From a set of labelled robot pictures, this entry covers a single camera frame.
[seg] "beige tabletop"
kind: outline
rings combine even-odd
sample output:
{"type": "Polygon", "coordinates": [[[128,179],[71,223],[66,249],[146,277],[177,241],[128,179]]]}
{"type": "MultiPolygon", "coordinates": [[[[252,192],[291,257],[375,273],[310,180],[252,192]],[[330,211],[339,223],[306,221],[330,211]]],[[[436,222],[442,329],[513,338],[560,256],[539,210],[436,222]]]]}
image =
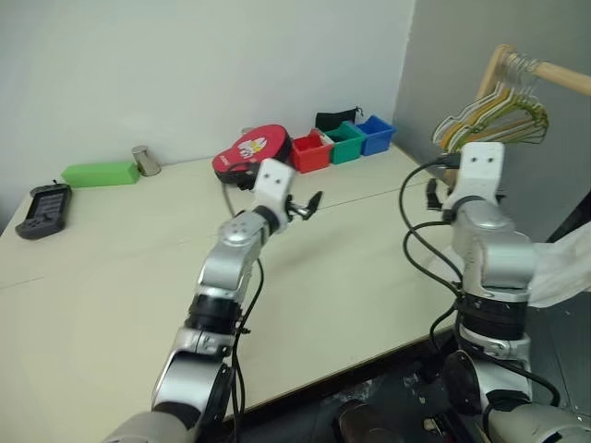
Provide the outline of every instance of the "beige tabletop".
{"type": "MultiPolygon", "coordinates": [[[[427,335],[452,296],[404,259],[395,205],[416,167],[398,149],[295,180],[295,200],[324,190],[320,210],[271,238],[266,282],[241,341],[247,405],[427,335]]],[[[425,174],[406,193],[413,222],[425,174]]],[[[252,195],[233,190],[235,206],[252,195]]],[[[227,219],[209,161],[164,167],[133,186],[77,189],[68,226],[14,234],[26,197],[0,237],[0,440],[101,441],[150,407],[151,389],[182,324],[203,259],[227,219]]],[[[449,244],[448,228],[426,237],[449,244]]],[[[427,263],[429,253],[412,252],[427,263]]],[[[256,287],[255,271],[251,290],[256,287]]]]}

